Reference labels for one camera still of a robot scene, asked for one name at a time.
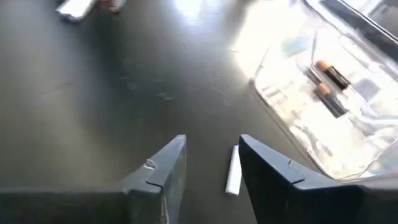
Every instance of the white chalk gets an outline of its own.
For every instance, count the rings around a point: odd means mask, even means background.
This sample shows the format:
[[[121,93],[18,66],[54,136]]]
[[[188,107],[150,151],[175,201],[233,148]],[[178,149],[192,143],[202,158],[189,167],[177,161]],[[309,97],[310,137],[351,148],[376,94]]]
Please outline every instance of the white chalk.
[[[239,195],[241,188],[242,168],[239,159],[239,146],[235,145],[232,149],[231,164],[229,165],[228,180],[225,187],[225,193],[230,195]]]
[[[56,10],[71,21],[81,21],[98,0],[66,0]]]

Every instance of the black tabletop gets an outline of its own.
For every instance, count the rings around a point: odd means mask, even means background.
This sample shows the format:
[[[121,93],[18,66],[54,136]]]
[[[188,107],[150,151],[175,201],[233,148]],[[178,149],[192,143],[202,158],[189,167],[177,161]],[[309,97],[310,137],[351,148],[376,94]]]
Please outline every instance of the black tabletop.
[[[130,0],[71,25],[59,2],[1,1],[0,186],[109,185],[186,134],[181,223],[254,223],[244,184],[223,193],[240,134],[314,166],[231,56],[249,3]]]

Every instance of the copper-top battery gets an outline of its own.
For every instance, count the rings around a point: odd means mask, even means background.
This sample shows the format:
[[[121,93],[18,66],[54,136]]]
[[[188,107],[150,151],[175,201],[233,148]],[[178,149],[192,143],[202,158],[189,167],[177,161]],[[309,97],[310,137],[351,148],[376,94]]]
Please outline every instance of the copper-top battery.
[[[336,84],[340,90],[345,90],[351,83],[332,65],[324,60],[319,60],[316,66]]]

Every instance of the clear plastic container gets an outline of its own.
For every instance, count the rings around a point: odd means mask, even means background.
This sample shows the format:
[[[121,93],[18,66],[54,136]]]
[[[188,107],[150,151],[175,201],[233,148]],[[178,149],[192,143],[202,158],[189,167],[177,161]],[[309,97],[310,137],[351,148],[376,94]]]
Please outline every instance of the clear plastic container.
[[[281,125],[334,179],[398,171],[395,61],[315,0],[299,1],[284,13],[295,22],[275,34],[254,81]],[[341,90],[318,69],[319,60],[337,69],[348,88]],[[344,113],[315,94],[320,83]]]

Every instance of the dark gray table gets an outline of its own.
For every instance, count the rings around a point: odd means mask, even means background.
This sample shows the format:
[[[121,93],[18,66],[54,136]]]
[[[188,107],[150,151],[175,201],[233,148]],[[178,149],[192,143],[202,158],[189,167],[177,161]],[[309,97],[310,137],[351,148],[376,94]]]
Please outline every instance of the dark gray table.
[[[231,57],[249,2],[209,2],[194,21],[172,0],[134,0],[74,26],[53,0],[1,1],[0,186],[109,185],[184,133],[181,223],[254,223],[244,185],[223,193],[239,134],[314,166]]]

